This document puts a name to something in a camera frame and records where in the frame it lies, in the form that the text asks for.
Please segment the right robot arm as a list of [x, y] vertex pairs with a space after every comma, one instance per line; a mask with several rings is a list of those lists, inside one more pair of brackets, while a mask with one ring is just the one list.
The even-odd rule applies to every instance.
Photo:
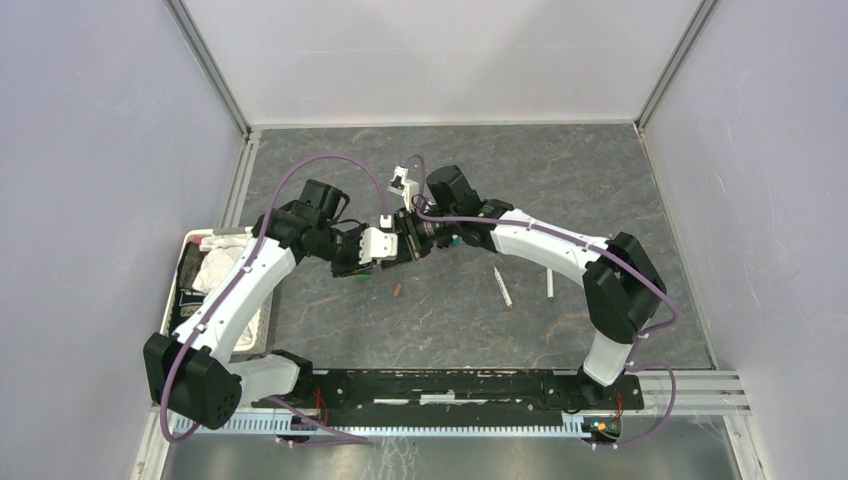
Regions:
[[420, 260], [456, 241], [531, 261], [579, 285], [595, 335], [577, 382], [580, 400], [602, 408], [618, 393], [645, 324], [667, 289], [640, 242], [620, 232], [612, 238], [573, 232], [535, 219], [508, 202], [483, 200], [456, 165], [426, 179], [426, 198], [406, 166], [395, 168], [389, 192], [404, 201], [393, 216], [396, 255], [386, 266]]

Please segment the brown capped white marker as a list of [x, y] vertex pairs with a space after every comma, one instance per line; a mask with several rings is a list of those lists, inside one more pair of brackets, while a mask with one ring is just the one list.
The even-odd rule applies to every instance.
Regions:
[[506, 286], [506, 283], [505, 283], [505, 280], [502, 276], [502, 273], [497, 266], [493, 267], [493, 274], [494, 274], [494, 278], [495, 278], [496, 283], [498, 285], [498, 288], [501, 292], [501, 295], [502, 295], [502, 298], [504, 300], [506, 307], [508, 309], [512, 309], [514, 307], [514, 302], [513, 302], [512, 297], [511, 297], [511, 295], [508, 291], [508, 288]]

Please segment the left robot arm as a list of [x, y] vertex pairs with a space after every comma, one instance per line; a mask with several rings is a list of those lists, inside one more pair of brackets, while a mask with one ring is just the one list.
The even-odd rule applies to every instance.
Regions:
[[238, 408], [272, 395], [295, 408], [312, 399], [309, 361], [271, 353], [235, 362], [232, 355], [263, 302], [303, 258], [326, 260], [339, 276], [364, 270], [358, 247], [366, 225], [337, 227], [349, 202], [341, 190], [308, 180], [298, 199], [259, 218], [244, 253], [195, 314], [172, 333], [148, 338], [143, 359], [162, 421], [175, 412], [215, 430]]

